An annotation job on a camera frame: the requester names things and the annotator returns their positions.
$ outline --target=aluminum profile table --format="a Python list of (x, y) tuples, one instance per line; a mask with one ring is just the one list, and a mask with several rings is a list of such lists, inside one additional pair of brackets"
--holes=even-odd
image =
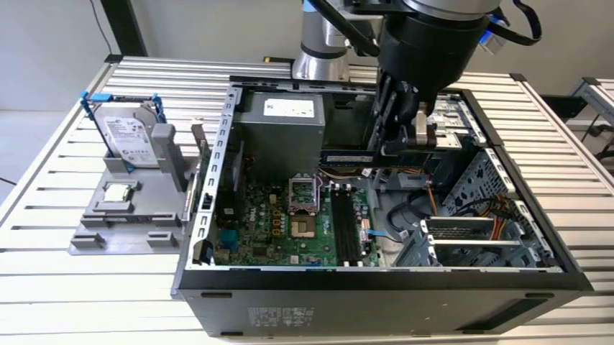
[[(212, 139), (228, 75), (288, 78), (281, 63), (201, 63), (125, 57), (105, 64), (89, 91), (157, 93), (185, 155), (189, 123)], [(373, 83), (375, 69), (351, 78)], [(528, 186), (591, 280), (595, 293), (500, 336), (239, 339), (251, 343), (614, 344), (614, 180), (547, 108), (508, 75), (465, 73)], [(76, 105), (0, 207), (0, 338), (5, 344), (204, 344), (188, 305), (169, 297), (176, 255), (64, 252), (104, 170), (104, 145)]]
[(571, 96), (580, 96), (602, 118), (614, 126), (614, 79), (583, 78)]

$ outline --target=metal slats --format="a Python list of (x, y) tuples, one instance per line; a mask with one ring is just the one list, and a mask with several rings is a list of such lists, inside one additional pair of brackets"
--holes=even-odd
[[(284, 64), (197, 63), (125, 57), (102, 82), (117, 94), (157, 92), (166, 119), (177, 129), (185, 155), (196, 154), (189, 133), (200, 119), (211, 136), (220, 116), (220, 94), (232, 74), (287, 78)], [(375, 68), (352, 68), (351, 78), (372, 83)], [(485, 115), (501, 136), (520, 172), (544, 207), (596, 293), (568, 303), (530, 325), (500, 336), (432, 337), (433, 343), (484, 340), (500, 345), (611, 344), (614, 342), (614, 212), (611, 191), (576, 149), (547, 119), (519, 84), (503, 74), (467, 73), (455, 88), (473, 90)], [(169, 300), (174, 255), (72, 257), (62, 250), (104, 167), (97, 132), (82, 114), (73, 113), (36, 179), (17, 198), (0, 228), (0, 329), (24, 334), (4, 344), (128, 344), (133, 341), (209, 341), (182, 302)], [(245, 339), (268, 342), (267, 339)], [(285, 339), (299, 344), (311, 339)], [(421, 343), (424, 339), (384, 337), (344, 339), (353, 344)], [(321, 344), (336, 342), (319, 339)]]

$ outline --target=green circuit board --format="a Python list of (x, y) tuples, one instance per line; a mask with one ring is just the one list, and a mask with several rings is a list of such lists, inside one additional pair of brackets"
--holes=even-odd
[[(305, 194), (301, 197), (308, 198), (309, 190), (304, 189)], [(245, 191), (244, 217), (237, 227), (237, 248), (235, 251), (217, 249), (216, 264), (337, 266), (329, 189), (321, 188), (319, 191), (320, 209), (315, 217), (299, 215), (297, 218), (287, 212), (287, 185), (252, 183)], [(368, 213), (363, 214), (363, 208), (367, 206), (364, 192), (353, 193), (352, 200), (359, 208), (356, 212), (360, 218), (368, 219)], [(312, 232), (305, 232), (301, 222), (305, 218), (311, 218), (309, 221), (315, 220)], [(356, 236), (359, 230), (360, 220), (356, 219)], [(372, 250), (363, 258), (363, 265), (377, 266), (376, 250), (372, 244), (368, 246)]]

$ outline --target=motherboard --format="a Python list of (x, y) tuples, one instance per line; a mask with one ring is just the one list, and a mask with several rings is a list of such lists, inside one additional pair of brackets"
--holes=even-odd
[(349, 202), (339, 205), (336, 186), (323, 184), (307, 176), (299, 182), (247, 184), (243, 218), (236, 229), (220, 230), (216, 265), (379, 265), (365, 236), (365, 191), (349, 187), (343, 200)]

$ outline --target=white wall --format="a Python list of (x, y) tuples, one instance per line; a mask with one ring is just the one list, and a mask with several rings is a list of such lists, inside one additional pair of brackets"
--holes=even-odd
[[(534, 47), (507, 45), (497, 56), (477, 52), (468, 70), (523, 73), (539, 92), (567, 93), (582, 76), (614, 78), (612, 0), (526, 0), (540, 16), (544, 38)], [(152, 56), (261, 61), (299, 51), (299, 0), (132, 0)], [(513, 29), (526, 19), (503, 0)], [(355, 63), (372, 60), (353, 58)]]
[[(503, 0), (513, 29), (530, 30), (522, 13)], [(515, 72), (542, 93), (567, 93), (580, 77), (614, 78), (614, 1), (526, 0), (540, 18), (544, 37), (532, 47), (507, 44), (495, 56), (477, 52), (467, 70)]]
[[(132, 0), (150, 56), (251, 62), (265, 55), (296, 56), (299, 2)], [(477, 52), (468, 70), (523, 73), (544, 93), (568, 92), (584, 75), (614, 78), (614, 1), (526, 2), (540, 15), (543, 41), (528, 48), (507, 45), (495, 57)], [(94, 4), (117, 52), (98, 0)], [(527, 32), (518, 11), (507, 15)], [(0, 0), (0, 109), (66, 110), (106, 53), (88, 0)]]
[(68, 110), (106, 55), (88, 0), (0, 0), (0, 109)]

